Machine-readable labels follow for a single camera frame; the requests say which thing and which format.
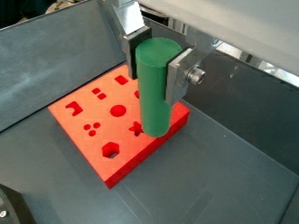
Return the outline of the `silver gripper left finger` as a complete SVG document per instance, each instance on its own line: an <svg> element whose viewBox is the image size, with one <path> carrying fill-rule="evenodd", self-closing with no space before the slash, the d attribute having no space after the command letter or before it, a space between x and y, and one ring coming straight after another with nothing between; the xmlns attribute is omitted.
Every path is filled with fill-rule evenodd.
<svg viewBox="0 0 299 224"><path fill-rule="evenodd" d="M152 37L152 29L145 26L140 5L136 0L101 0L106 19L125 54L128 75L136 75L136 47Z"/></svg>

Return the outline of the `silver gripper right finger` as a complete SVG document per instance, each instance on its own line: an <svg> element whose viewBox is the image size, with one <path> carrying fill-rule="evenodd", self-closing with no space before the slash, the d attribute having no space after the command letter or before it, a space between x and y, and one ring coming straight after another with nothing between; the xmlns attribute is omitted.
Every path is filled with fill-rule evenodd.
<svg viewBox="0 0 299 224"><path fill-rule="evenodd" d="M217 38L188 27L185 42L191 47L181 50L167 64L164 100L172 106L187 94L188 85L200 85L205 72L200 68L203 59L221 44Z"/></svg>

